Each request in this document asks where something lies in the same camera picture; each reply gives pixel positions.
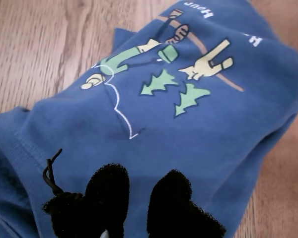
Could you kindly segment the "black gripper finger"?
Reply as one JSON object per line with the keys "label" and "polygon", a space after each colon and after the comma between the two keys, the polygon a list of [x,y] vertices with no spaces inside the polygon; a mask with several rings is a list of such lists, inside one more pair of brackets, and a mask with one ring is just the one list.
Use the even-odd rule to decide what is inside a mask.
{"label": "black gripper finger", "polygon": [[111,238],[124,236],[129,206],[130,181],[120,164],[98,169],[86,186],[85,194],[60,192],[43,204],[58,238]]}
{"label": "black gripper finger", "polygon": [[189,180],[171,170],[150,195],[147,233],[150,238],[223,238],[225,227],[192,200]]}

